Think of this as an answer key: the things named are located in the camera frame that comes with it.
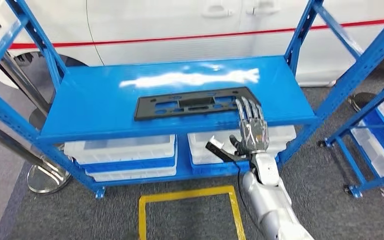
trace white vehicle body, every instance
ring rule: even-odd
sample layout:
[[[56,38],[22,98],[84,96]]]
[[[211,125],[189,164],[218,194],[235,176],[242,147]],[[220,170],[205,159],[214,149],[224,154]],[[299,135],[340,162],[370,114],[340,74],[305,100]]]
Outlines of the white vehicle body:
[[[88,66],[283,55],[307,0],[26,0],[56,51]],[[325,0],[366,49],[384,1]],[[16,20],[0,0],[0,37]],[[301,47],[301,86],[331,86],[354,58],[317,17]],[[37,52],[26,31],[9,53]],[[15,87],[0,71],[0,81]]]

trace yellow floor marking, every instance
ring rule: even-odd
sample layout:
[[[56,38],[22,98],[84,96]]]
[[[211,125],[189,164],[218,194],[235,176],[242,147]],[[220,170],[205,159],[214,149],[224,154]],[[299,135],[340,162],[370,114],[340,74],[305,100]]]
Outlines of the yellow floor marking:
[[[235,188],[232,185],[202,188],[196,190],[176,191],[167,193],[158,193],[152,195],[143,195],[139,198],[139,239],[147,239],[147,214],[146,204],[164,201],[173,201],[181,199],[198,198],[213,196],[219,194],[229,194],[232,207],[234,224],[238,240],[246,240],[244,226],[242,225],[241,212],[239,211],[238,200],[235,194]]]

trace black plastic panel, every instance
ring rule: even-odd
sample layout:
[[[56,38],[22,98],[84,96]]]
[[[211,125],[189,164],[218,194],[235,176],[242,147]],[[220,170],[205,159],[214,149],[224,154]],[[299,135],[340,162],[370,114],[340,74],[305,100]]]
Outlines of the black plastic panel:
[[[260,104],[247,87],[142,96],[137,100],[134,120],[235,111],[235,99],[241,97]]]

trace cable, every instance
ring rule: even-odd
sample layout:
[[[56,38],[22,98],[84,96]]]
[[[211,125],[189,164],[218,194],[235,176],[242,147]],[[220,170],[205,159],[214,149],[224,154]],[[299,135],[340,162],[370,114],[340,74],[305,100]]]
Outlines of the cable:
[[[244,197],[242,196],[242,187],[241,187],[241,183],[240,183],[240,178],[241,178],[241,168],[238,166],[238,164],[233,161],[233,164],[236,166],[237,168],[237,188],[239,189],[239,196],[240,196],[240,200],[242,201],[242,204],[245,208],[245,211],[246,211],[246,214],[249,216],[249,218],[251,219],[251,222],[252,224],[254,224],[255,228],[259,231],[259,233],[261,233],[263,236],[264,236],[264,233],[263,233],[263,230],[260,229],[260,227],[258,226],[258,224],[256,223],[256,221],[253,219],[253,217],[251,216],[251,213],[250,213],[250,210],[249,208],[247,207],[247,205],[245,204],[245,201],[244,201]]]

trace robotic arm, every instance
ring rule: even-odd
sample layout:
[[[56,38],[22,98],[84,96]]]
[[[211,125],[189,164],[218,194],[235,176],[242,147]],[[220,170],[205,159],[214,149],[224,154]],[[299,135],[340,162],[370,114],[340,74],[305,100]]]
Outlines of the robotic arm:
[[[251,199],[267,240],[314,240],[294,214],[275,158],[266,153],[268,127],[261,106],[244,97],[236,99],[236,105],[242,140],[239,142],[230,136],[230,142],[237,149],[235,155],[223,150],[223,143],[214,137],[206,148],[224,162],[250,161],[251,170],[243,176],[242,187]]]

